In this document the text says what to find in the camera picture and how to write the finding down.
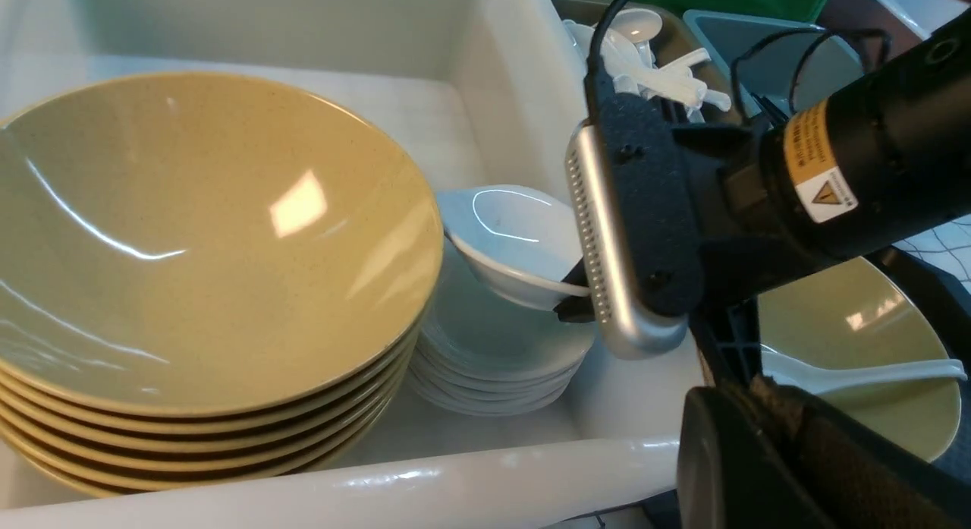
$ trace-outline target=yellow label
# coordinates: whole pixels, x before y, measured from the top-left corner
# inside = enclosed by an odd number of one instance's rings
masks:
[[[783,153],[792,186],[816,224],[859,206],[829,143],[826,104],[828,100],[823,100],[797,114],[783,135]]]
[[[786,125],[783,150],[786,153],[790,178],[797,186],[836,166],[833,147],[829,145],[829,134],[826,132],[828,102],[829,100],[823,100],[812,108],[799,112]]]

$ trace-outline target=white bin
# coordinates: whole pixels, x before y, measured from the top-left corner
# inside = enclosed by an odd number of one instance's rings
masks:
[[[384,128],[435,189],[567,200],[585,117],[549,0],[0,0],[0,55],[3,115],[153,70],[306,87]],[[115,499],[83,500],[0,445],[0,528],[538,527],[672,488],[683,395],[701,382],[691,338],[644,362],[598,345],[534,414],[451,414],[405,389],[342,468]]]

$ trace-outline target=black wire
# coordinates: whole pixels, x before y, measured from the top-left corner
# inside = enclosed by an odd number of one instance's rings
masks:
[[[844,39],[853,40],[873,37],[881,38],[880,54],[878,54],[877,57],[876,67],[884,65],[884,63],[887,61],[887,57],[889,56],[889,52],[891,51],[891,35],[889,35],[887,31],[879,28],[864,28],[860,30],[826,30],[815,27],[801,27],[790,28],[771,34],[766,38],[759,40],[755,45],[750,47],[748,51],[743,52],[742,55],[737,56],[737,58],[731,62],[731,68],[729,68],[729,82],[731,82],[732,98],[734,98],[734,101],[738,106],[739,114],[742,116],[742,121],[749,122],[750,117],[748,112],[745,110],[745,103],[742,101],[742,82],[739,80],[738,66],[741,65],[743,61],[749,60],[753,56],[759,54],[759,52],[772,45],[774,42],[797,34],[819,34],[819,37],[816,38],[809,48],[807,48],[803,53],[799,59],[799,62],[797,63],[795,72],[792,74],[790,92],[788,93],[788,97],[790,97],[790,110],[792,113],[795,113],[792,99],[795,94],[795,86],[798,84],[799,75],[802,73],[802,70],[809,61],[810,56],[812,56],[812,53],[829,38],[834,36],[840,36]]]
[[[586,56],[586,77],[583,78],[583,92],[586,94],[586,110],[590,121],[596,121],[597,117],[600,116],[600,108],[597,103],[597,77],[604,71],[604,60],[600,56],[600,45],[603,44],[604,36],[607,35],[607,28],[610,28],[610,25],[614,23],[614,17],[617,17],[617,13],[624,9],[628,1],[630,0],[611,1],[600,17],[597,27],[593,30],[589,55]]]
[[[731,95],[732,100],[734,100],[735,104],[738,106],[738,112],[742,116],[742,121],[749,122],[750,118],[748,112],[745,110],[745,102],[742,100],[742,82],[738,79],[738,65],[741,65],[743,61],[752,58],[756,54],[759,54],[760,51],[783,38],[795,34],[815,34],[819,32],[821,32],[821,29],[811,27],[782,30],[781,32],[776,32],[766,38],[762,38],[762,40],[756,42],[755,45],[749,47],[748,51],[743,52],[742,55],[738,55],[734,60],[732,60],[731,66],[729,67],[729,82],[731,82],[732,92]]]
[[[795,114],[795,90],[799,85],[799,76],[802,74],[802,70],[805,68],[806,63],[814,54],[815,50],[819,48],[826,40],[833,37],[842,37],[843,39],[853,39],[859,44],[860,40],[868,38],[880,38],[880,52],[877,54],[877,59],[874,65],[869,64],[869,60],[865,54],[861,54],[860,58],[863,60],[863,71],[870,73],[873,70],[881,67],[887,62],[887,57],[891,54],[891,35],[888,34],[887,30],[881,30],[880,28],[863,28],[859,30],[826,30],[821,36],[815,38],[815,41],[806,48],[806,51],[799,58],[797,66],[795,66],[794,72],[792,72],[792,81],[790,82],[790,91],[788,91],[788,104],[790,104],[790,113]]]

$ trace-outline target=speckled glaze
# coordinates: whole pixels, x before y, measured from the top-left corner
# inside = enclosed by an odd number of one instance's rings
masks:
[[[401,385],[396,380],[395,388]],[[152,473],[151,471],[133,471],[118,469],[110,471],[104,466],[93,464],[86,459],[66,458],[46,447],[25,438],[22,433],[14,431],[6,423],[0,423],[0,432],[4,439],[15,447],[31,464],[41,468],[49,477],[62,481],[94,496],[110,496],[141,491],[163,491],[193,485],[212,485],[216,483],[231,483],[231,481],[257,480],[261,477],[274,477],[280,474],[302,471],[318,466],[320,463],[331,461],[347,447],[352,446],[360,436],[373,426],[391,398],[381,400],[370,405],[367,411],[358,412],[340,428],[337,433],[320,440],[315,445],[306,447],[302,452],[274,460],[270,463],[254,464],[250,467],[231,471],[201,471],[200,473]],[[86,483],[89,487],[79,488],[74,483]]]
[[[947,358],[926,318],[863,258],[763,294],[759,325],[767,346],[830,370]],[[944,453],[960,424],[953,379],[856,387],[823,398],[927,461]]]
[[[343,402],[335,402],[320,414],[302,421],[301,425],[293,425],[287,430],[299,432],[285,433],[284,436],[274,436],[274,429],[267,433],[254,433],[250,436],[237,436],[235,439],[214,440],[215,445],[223,442],[225,449],[209,449],[206,453],[191,453],[187,447],[184,452],[172,452],[168,455],[153,454],[141,449],[142,438],[128,436],[130,443],[119,446],[101,446],[96,443],[85,443],[69,433],[53,432],[43,425],[37,424],[30,417],[20,414],[13,405],[0,402],[0,427],[3,433],[19,432],[34,445],[46,449],[52,454],[63,452],[87,461],[102,463],[107,469],[131,469],[146,471],[147,473],[205,473],[206,471],[223,471],[243,469],[253,464],[267,463],[281,457],[311,449],[323,440],[330,438],[347,425],[353,423],[361,415],[374,411],[376,405],[388,398],[396,383],[405,373],[405,364],[399,364],[395,373],[383,383],[369,387],[360,393],[353,394]],[[201,442],[190,442],[190,446],[203,446]]]
[[[119,414],[242,414],[336,383],[416,321],[433,193],[311,93],[216,73],[67,93],[0,131],[0,369]]]
[[[419,327],[415,326],[405,335],[405,338],[401,342],[398,342],[391,350],[384,353],[381,358],[368,364],[368,367],[316,394],[299,398],[285,405],[277,405],[277,407],[260,409],[260,411],[247,412],[246,414],[231,415],[229,417],[188,419],[170,417],[146,418],[110,414],[107,411],[94,411],[94,409],[87,409],[82,407],[82,405],[71,404],[69,401],[55,397],[55,395],[49,395],[43,391],[39,391],[26,383],[22,383],[17,378],[8,376],[4,371],[0,371],[0,387],[10,390],[11,393],[22,398],[22,401],[28,401],[29,404],[34,405],[35,409],[52,412],[52,415],[59,419],[60,426],[54,425],[52,421],[48,422],[44,420],[42,422],[52,426],[52,428],[73,433],[73,435],[79,436],[79,438],[91,439],[94,442],[106,443],[106,445],[115,445],[115,440],[118,439],[118,431],[151,433],[152,435],[176,439],[177,442],[169,443],[165,449],[148,449],[146,446],[143,446],[143,449],[153,450],[154,452],[184,452],[183,446],[180,446],[180,443],[183,442],[177,436],[242,433],[266,425],[281,423],[282,421],[288,421],[295,417],[308,414],[308,412],[314,411],[315,409],[323,408],[329,405],[330,402],[338,400],[342,395],[349,394],[364,383],[381,379],[382,376],[379,374],[393,371],[392,367],[400,363],[401,358],[407,356],[415,348],[417,335],[419,335]],[[70,428],[66,426],[68,423],[72,423]],[[93,429],[91,425],[103,427],[104,430]]]
[[[232,458],[235,462],[240,462],[240,458],[247,456],[246,452],[239,452],[241,449],[260,446],[263,450],[273,446],[272,449],[282,450],[278,445],[294,445],[294,443],[302,442],[302,440],[312,439],[313,435],[325,432],[327,427],[332,428],[332,422],[338,421],[345,414],[360,408],[371,398],[376,395],[382,397],[388,394],[389,383],[392,383],[395,377],[400,376],[405,371],[408,360],[409,357],[402,357],[395,361],[392,367],[382,371],[368,383],[354,389],[342,398],[336,398],[335,401],[330,402],[325,407],[281,424],[240,433],[218,433],[218,435],[202,436],[133,436],[130,433],[110,432],[83,425],[72,421],[70,418],[38,408],[32,405],[30,401],[25,401],[24,398],[11,393],[2,386],[0,386],[0,419],[17,427],[18,430],[31,436],[37,442],[46,443],[46,445],[64,450],[64,452],[70,452],[90,460],[145,470],[208,470],[206,468],[192,469],[192,467],[205,467],[205,463],[198,461],[207,461],[207,457],[236,455]],[[111,455],[101,456],[100,452],[107,452]],[[163,468],[147,468],[155,464],[150,460],[156,458],[164,461],[157,464],[157,467]]]

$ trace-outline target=warning triangle symbol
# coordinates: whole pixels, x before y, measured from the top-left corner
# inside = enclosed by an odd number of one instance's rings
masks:
[[[842,204],[840,197],[836,197],[836,193],[833,193],[833,186],[829,183],[829,180],[819,188],[819,192],[812,198],[812,202],[815,204]]]

